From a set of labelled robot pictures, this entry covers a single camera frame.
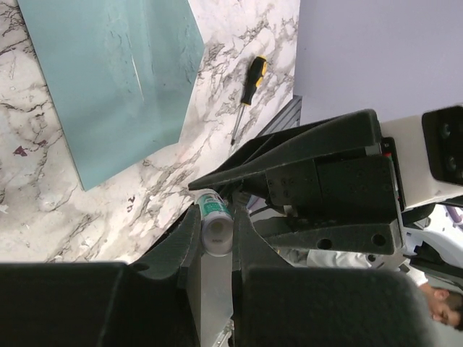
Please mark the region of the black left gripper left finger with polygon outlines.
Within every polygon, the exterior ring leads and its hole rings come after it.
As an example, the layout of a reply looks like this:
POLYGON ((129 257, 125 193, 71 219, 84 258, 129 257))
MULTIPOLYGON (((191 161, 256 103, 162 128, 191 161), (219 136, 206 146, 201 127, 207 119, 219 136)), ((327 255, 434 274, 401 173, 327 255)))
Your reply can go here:
POLYGON ((198 346, 200 211, 132 264, 1 265, 3 346, 198 346))

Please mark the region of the green white glue stick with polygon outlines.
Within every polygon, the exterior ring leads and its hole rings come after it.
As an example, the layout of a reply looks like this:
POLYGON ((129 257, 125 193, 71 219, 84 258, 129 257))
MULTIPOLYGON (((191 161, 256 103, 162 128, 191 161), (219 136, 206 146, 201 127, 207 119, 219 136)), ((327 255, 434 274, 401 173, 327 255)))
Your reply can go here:
POLYGON ((200 208, 201 241, 204 250, 214 257, 224 257, 232 251, 234 220, 225 202, 212 189, 195 194, 200 208))

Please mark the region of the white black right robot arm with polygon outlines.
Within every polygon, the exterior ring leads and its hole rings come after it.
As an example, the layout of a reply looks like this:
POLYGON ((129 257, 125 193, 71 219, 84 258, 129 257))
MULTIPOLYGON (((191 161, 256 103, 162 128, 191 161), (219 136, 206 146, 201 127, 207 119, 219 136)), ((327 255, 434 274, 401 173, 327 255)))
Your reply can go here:
POLYGON ((365 109, 257 137, 191 190, 245 192, 279 217, 261 221, 272 246, 365 255, 375 268, 408 260, 462 283, 462 240, 435 226, 462 206, 462 107, 381 122, 365 109))

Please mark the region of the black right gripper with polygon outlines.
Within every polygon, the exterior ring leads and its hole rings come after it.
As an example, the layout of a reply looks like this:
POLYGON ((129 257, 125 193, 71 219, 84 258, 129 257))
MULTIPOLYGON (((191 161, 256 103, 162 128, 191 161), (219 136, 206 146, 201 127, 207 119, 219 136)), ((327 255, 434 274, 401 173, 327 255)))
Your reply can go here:
POLYGON ((376 112, 355 111, 250 140, 188 187, 240 187, 274 207, 292 207, 298 218, 352 222, 255 222, 274 247, 392 255, 403 241, 394 165, 380 142, 376 112))

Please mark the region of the light blue envelope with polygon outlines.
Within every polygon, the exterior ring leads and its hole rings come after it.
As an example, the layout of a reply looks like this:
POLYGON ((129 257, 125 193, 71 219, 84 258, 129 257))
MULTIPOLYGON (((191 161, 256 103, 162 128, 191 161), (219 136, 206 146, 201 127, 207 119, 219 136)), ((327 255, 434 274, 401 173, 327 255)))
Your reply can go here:
POLYGON ((21 1, 84 189, 179 140, 204 52, 187 1, 21 1))

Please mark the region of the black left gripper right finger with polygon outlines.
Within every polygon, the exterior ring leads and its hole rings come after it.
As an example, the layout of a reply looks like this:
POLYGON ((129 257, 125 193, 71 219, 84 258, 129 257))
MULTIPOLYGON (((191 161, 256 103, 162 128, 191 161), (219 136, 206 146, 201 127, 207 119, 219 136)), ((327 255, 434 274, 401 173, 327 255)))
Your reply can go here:
POLYGON ((293 267, 234 214, 236 346, 431 346, 424 299, 390 270, 293 267))

